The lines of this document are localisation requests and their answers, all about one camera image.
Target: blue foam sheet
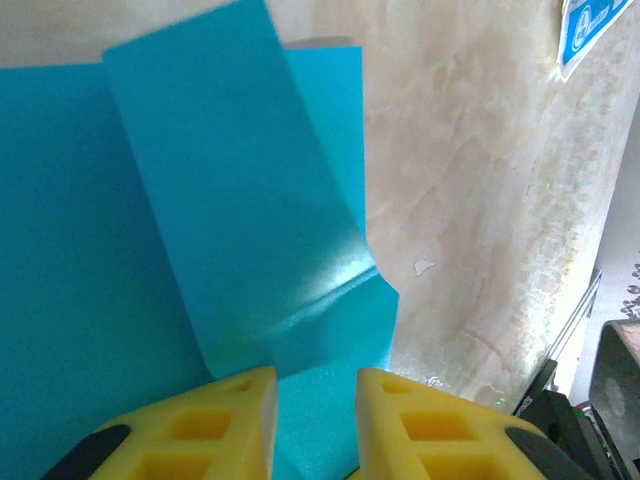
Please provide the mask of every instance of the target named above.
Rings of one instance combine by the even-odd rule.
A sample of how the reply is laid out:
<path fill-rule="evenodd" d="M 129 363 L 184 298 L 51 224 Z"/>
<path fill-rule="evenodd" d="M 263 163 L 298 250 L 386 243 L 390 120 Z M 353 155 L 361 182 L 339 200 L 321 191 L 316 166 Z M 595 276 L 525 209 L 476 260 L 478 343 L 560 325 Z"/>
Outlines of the blue foam sheet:
<path fill-rule="evenodd" d="M 397 302 L 362 235 L 364 202 L 343 198 L 362 176 L 336 183 L 359 168 L 344 162 L 362 164 L 342 150 L 351 134 L 315 131 L 335 113 L 297 90 L 258 0 L 104 61 L 207 366 L 276 365 L 276 479 L 345 476 L 357 465 L 356 372 L 384 365 Z M 361 88 L 360 68 L 343 81 Z M 361 111 L 347 124 L 359 142 Z"/>
<path fill-rule="evenodd" d="M 318 136 L 343 135 L 336 177 L 357 215 L 361 91 L 341 79 L 360 51 L 287 58 Z M 0 105 L 0 478 L 37 478 L 107 419 L 211 376 L 102 66 L 0 70 Z"/>

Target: folded blue sheet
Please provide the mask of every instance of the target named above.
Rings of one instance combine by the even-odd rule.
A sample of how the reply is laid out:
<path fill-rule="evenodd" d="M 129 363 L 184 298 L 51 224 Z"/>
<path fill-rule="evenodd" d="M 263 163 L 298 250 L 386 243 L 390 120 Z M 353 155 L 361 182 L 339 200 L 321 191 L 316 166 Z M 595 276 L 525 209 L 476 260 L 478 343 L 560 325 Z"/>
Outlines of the folded blue sheet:
<path fill-rule="evenodd" d="M 362 188 L 360 64 L 340 79 L 351 93 L 336 83 L 341 109 L 305 95 L 259 0 L 104 62 L 207 366 L 277 367 L 276 479 L 346 476 L 356 372 L 385 365 L 397 303 L 362 234 L 363 196 L 344 197 Z"/>

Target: white marble surface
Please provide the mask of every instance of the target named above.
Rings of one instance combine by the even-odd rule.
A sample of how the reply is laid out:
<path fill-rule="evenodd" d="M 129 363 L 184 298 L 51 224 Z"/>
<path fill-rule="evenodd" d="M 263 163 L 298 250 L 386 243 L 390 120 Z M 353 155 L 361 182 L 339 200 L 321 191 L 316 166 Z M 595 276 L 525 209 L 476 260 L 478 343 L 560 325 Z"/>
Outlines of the white marble surface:
<path fill-rule="evenodd" d="M 5 0 L 0 65 L 96 61 L 219 3 Z M 369 240 L 401 293 L 393 369 L 510 410 L 589 279 L 640 91 L 637 2 L 567 84 L 558 0 L 270 8 L 284 42 L 365 46 Z"/>

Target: marble wall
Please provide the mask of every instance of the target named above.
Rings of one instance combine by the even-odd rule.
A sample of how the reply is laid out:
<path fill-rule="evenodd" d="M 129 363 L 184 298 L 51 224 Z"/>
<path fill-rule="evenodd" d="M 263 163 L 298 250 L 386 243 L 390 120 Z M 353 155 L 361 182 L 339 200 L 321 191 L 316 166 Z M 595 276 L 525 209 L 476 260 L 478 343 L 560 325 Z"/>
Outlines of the marble wall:
<path fill-rule="evenodd" d="M 0 65 L 96 61 L 219 3 L 8 0 Z M 369 241 L 401 293 L 392 368 L 510 410 L 589 279 L 640 92 L 640 7 L 564 84 L 558 0 L 269 5 L 284 42 L 365 47 Z"/>

